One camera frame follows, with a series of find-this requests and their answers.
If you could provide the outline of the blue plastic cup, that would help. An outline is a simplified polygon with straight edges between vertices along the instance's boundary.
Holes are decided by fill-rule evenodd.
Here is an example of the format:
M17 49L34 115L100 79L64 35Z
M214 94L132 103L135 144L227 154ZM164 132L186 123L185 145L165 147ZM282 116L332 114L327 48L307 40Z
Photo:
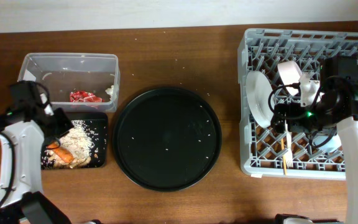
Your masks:
M318 145L325 142L325 140L327 140L327 138L328 138L328 136L325 136L325 135L317 135L313 139L313 146L315 148L317 148L318 150L323 151L325 153L332 153L342 146L341 140L340 140L339 136L336 134L326 144L318 147Z

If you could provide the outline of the orange carrot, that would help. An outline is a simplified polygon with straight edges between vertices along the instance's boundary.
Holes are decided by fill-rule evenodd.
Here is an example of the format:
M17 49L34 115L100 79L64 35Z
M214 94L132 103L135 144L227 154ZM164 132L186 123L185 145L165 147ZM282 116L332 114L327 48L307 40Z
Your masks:
M64 163L71 163L74 160L74 157L70 151L61 147L59 142L51 143L47 146L49 151L52 151L54 155L57 155Z

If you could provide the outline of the white plastic fork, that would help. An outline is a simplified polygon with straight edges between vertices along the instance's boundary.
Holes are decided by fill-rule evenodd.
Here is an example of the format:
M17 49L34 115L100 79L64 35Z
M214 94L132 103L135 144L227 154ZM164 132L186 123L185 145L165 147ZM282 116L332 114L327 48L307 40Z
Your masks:
M288 130L288 124L287 122L285 122L285 134L286 134L286 145L287 145L287 151L285 153L285 162L287 167L293 167L293 153L292 153L292 149L291 149L291 143L292 143L292 138L291 138L291 132L289 132Z

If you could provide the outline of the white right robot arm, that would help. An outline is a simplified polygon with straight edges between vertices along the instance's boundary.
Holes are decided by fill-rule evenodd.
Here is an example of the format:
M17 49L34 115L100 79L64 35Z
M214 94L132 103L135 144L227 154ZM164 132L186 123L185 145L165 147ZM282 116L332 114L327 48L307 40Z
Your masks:
M341 141L346 165L346 223L358 223L358 81L331 76L318 83L310 103L277 104L272 127L283 132L304 132L312 136L327 131L336 133Z

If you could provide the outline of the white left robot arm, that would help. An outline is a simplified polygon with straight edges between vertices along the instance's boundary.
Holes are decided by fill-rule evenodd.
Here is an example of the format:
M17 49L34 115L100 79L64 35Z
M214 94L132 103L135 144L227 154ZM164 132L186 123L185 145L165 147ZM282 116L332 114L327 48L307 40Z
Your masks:
M72 126L61 108L23 108L0 115L0 223L70 222L43 194L41 152Z

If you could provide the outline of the red snack wrapper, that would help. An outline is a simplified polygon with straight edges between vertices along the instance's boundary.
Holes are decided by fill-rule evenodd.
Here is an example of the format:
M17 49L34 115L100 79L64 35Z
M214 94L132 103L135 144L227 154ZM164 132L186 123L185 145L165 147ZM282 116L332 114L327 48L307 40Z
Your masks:
M103 99L87 91L73 91L70 93L72 103L101 103Z

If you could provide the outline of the grey plate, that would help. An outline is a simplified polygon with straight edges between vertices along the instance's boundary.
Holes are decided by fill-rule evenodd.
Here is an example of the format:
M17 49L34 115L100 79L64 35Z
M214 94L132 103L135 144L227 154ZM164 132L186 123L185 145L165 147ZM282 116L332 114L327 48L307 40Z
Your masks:
M268 99L272 92L268 78L259 71L251 71L246 78L246 95L250 112L257 124L262 128L270 126L273 112L269 108Z

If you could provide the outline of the white bowl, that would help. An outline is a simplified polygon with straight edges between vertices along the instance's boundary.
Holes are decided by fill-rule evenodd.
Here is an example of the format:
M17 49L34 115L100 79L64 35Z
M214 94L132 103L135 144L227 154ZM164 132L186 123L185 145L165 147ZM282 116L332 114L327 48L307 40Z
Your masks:
M291 85L299 82L302 72L296 62L282 62L277 65L277 68L284 85Z

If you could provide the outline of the wooden chopstick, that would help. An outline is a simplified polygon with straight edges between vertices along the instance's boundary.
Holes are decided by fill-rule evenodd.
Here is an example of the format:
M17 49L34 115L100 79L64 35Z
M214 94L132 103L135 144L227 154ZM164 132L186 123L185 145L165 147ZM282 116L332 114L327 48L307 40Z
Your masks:
M287 175L287 158L286 158L286 148L285 148L285 144L284 144L284 140L281 139L280 140L280 145L283 151L283 155L282 155L282 161L283 161L283 173L284 175Z

